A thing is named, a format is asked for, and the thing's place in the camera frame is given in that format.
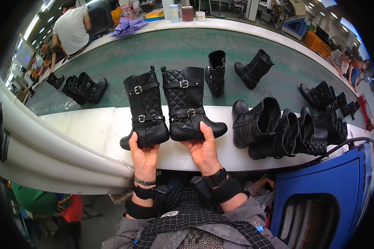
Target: gray sleeve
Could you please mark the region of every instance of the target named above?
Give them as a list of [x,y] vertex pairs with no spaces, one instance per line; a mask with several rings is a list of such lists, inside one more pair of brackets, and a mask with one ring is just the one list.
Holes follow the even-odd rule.
[[253,226],[260,224],[263,226],[262,234],[272,243],[276,249],[288,249],[288,246],[284,244],[279,238],[273,237],[269,229],[264,227],[266,225],[266,216],[263,208],[259,202],[254,198],[249,197],[243,204],[234,209],[233,211],[223,214],[232,221],[244,220],[250,222]]
[[134,238],[148,227],[154,218],[148,220],[131,220],[123,217],[116,225],[115,236],[109,238],[101,244],[101,249],[125,249],[133,246]]

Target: person in camouflage shirt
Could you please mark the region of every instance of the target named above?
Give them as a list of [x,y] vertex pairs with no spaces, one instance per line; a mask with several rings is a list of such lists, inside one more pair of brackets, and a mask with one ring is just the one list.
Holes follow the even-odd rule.
[[63,58],[65,58],[66,56],[64,51],[59,46],[54,47],[50,43],[43,43],[42,45],[40,45],[40,52],[44,54],[44,57],[43,57],[44,59],[48,59],[50,61],[49,73],[52,73],[55,67],[55,64],[58,63]]

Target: purple cloth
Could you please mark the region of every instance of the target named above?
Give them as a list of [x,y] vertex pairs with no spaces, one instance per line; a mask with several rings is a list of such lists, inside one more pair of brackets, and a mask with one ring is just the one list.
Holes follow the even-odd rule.
[[111,37],[122,37],[132,34],[148,23],[149,22],[144,21],[144,18],[130,21],[129,19],[121,17],[119,24],[115,27],[114,32],[111,33]]

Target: hand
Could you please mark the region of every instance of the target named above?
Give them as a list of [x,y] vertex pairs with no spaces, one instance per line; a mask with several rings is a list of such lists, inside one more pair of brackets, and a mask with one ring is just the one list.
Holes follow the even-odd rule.
[[133,132],[132,137],[129,139],[129,146],[132,153],[134,175],[140,180],[155,181],[160,145],[140,149],[137,146],[137,139],[137,133]]
[[204,141],[182,141],[182,145],[190,150],[191,156],[197,165],[202,176],[210,176],[222,168],[217,159],[216,143],[214,141],[212,128],[207,126],[204,122],[200,122],[199,126],[201,132],[204,134]]

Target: boot buckle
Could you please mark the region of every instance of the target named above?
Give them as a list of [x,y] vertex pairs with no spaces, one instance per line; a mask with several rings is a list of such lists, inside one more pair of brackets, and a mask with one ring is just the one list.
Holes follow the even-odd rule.
[[180,81],[180,88],[187,88],[188,87],[188,80]]
[[136,87],[134,87],[134,92],[135,92],[136,94],[140,94],[140,93],[143,92],[143,89],[141,89],[141,86],[136,86]]
[[194,109],[189,109],[187,111],[187,117],[194,117],[195,116],[195,110]]
[[139,121],[140,123],[144,123],[144,122],[145,122],[145,115],[139,115],[139,116],[138,116],[138,121]]

